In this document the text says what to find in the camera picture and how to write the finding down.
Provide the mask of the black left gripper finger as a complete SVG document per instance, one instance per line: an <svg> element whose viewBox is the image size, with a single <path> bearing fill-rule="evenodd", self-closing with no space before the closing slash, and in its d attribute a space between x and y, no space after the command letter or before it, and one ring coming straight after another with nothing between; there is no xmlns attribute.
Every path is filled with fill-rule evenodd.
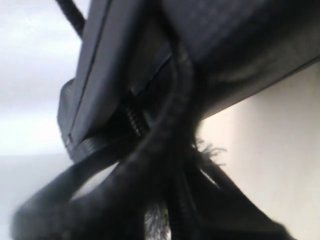
<svg viewBox="0 0 320 240"><path fill-rule="evenodd" d="M292 240L209 159L185 163L186 227L193 240Z"/></svg>

